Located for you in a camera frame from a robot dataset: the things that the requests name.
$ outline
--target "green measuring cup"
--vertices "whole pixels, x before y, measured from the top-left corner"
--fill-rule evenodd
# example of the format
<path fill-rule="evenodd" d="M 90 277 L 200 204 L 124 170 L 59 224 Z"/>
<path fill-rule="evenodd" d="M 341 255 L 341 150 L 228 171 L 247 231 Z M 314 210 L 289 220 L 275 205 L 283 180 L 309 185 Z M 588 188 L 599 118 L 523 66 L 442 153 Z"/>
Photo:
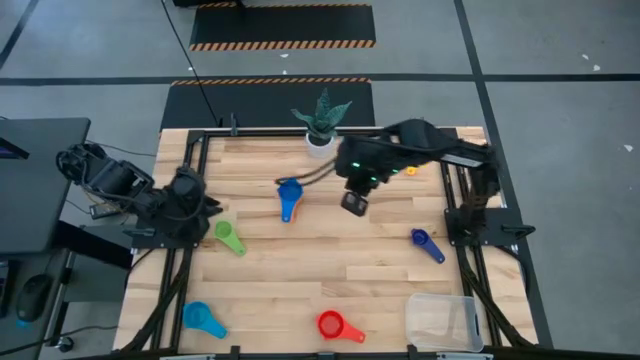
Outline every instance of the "green measuring cup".
<path fill-rule="evenodd" d="M 246 254 L 247 249 L 244 247 L 244 244 L 240 242 L 240 239 L 238 239 L 238 235 L 230 222 L 224 220 L 218 221 L 213 234 L 216 239 L 225 243 L 236 254 L 240 256 Z"/>

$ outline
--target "red measuring cup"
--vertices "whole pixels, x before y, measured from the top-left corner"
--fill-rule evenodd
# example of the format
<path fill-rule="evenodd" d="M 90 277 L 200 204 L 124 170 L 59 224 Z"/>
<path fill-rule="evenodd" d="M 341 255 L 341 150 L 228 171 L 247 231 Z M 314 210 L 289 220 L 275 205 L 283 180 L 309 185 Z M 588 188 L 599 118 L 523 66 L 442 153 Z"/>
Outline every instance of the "red measuring cup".
<path fill-rule="evenodd" d="M 318 330 L 325 340 L 349 339 L 358 343 L 363 343 L 366 335 L 349 325 L 342 314 L 337 311 L 325 311 L 317 319 Z"/>

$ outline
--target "green plant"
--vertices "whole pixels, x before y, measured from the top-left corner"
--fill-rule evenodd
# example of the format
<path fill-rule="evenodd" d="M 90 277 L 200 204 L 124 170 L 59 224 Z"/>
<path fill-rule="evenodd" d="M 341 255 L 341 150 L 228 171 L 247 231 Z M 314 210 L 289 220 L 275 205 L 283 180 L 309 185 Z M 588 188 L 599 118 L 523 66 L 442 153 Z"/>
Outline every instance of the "green plant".
<path fill-rule="evenodd" d="M 328 140 L 336 135 L 336 126 L 344 118 L 352 101 L 331 109 L 329 90 L 324 88 L 316 105 L 315 116 L 303 115 L 298 109 L 291 109 L 295 117 L 307 123 L 309 135 Z"/>

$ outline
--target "plastic bin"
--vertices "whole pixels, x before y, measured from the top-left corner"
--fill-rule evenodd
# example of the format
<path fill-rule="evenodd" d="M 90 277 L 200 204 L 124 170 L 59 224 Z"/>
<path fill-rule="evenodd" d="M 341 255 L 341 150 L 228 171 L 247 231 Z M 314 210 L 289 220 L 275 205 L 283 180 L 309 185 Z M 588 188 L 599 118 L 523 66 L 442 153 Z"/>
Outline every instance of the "plastic bin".
<path fill-rule="evenodd" d="M 479 352 L 484 347 L 472 297 L 413 294 L 405 316 L 407 338 L 417 348 Z"/>

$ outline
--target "potted plant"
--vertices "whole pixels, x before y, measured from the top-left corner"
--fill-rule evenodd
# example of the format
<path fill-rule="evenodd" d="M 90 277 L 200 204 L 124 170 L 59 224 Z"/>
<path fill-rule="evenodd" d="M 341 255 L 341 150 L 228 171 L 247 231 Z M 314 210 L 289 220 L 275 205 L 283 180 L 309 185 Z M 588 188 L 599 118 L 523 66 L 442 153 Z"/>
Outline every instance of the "potted plant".
<path fill-rule="evenodd" d="M 331 108 L 329 90 L 324 88 L 316 105 L 315 116 L 303 115 L 297 109 L 291 109 L 295 117 L 307 123 L 307 146 L 313 157 L 327 157 L 333 151 L 336 126 L 344 118 L 352 101 Z"/>

